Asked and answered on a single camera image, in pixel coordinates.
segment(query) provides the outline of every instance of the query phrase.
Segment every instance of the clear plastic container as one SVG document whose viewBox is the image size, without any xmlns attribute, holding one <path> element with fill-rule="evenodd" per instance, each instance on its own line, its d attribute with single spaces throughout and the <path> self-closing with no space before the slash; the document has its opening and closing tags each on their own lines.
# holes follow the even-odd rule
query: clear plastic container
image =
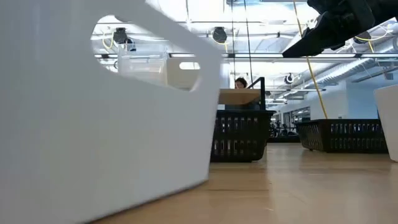
<svg viewBox="0 0 398 224">
<path fill-rule="evenodd" d="M 158 85 L 167 84 L 167 51 L 164 44 L 119 44 L 118 72 Z"/>
</svg>

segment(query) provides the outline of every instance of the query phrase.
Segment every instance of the person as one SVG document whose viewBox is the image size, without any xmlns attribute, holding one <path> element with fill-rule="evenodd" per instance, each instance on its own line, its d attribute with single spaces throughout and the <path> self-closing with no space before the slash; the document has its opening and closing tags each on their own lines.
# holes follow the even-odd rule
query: person
<svg viewBox="0 0 398 224">
<path fill-rule="evenodd" d="M 235 80 L 235 89 L 243 89 L 248 86 L 247 81 L 244 78 L 237 78 Z M 258 102 L 251 102 L 246 105 L 225 105 L 226 110 L 259 110 L 260 106 Z"/>
</svg>

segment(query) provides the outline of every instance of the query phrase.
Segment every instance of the black wire basket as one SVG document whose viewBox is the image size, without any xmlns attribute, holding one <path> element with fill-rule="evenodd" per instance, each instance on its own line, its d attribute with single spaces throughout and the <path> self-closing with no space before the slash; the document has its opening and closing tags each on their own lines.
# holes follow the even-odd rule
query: black wire basket
<svg viewBox="0 0 398 224">
<path fill-rule="evenodd" d="M 319 119 L 295 125 L 303 147 L 310 150 L 388 153 L 379 119 Z"/>
<path fill-rule="evenodd" d="M 251 162 L 264 155 L 275 111 L 217 111 L 211 162 Z"/>
</svg>

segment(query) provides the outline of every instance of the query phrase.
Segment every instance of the person's dark hair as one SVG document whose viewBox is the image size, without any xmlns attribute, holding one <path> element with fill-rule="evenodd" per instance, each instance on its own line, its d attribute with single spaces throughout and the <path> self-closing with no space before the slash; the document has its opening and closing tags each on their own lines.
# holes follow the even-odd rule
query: person's dark hair
<svg viewBox="0 0 398 224">
<path fill-rule="evenodd" d="M 247 83 L 247 81 L 246 81 L 244 78 L 237 78 L 237 79 L 235 80 L 235 83 L 236 83 L 236 82 L 242 83 L 243 86 L 244 86 L 245 88 L 248 87 L 248 83 Z"/>
</svg>

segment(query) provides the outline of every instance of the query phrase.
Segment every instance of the black metal frame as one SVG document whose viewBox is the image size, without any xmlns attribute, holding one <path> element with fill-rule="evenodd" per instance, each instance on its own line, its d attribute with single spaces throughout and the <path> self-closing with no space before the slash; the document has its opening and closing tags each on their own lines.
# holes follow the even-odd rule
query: black metal frame
<svg viewBox="0 0 398 224">
<path fill-rule="evenodd" d="M 260 110 L 266 110 L 266 79 L 260 77 L 247 88 L 254 88 L 254 85 L 258 82 L 260 82 Z"/>
</svg>

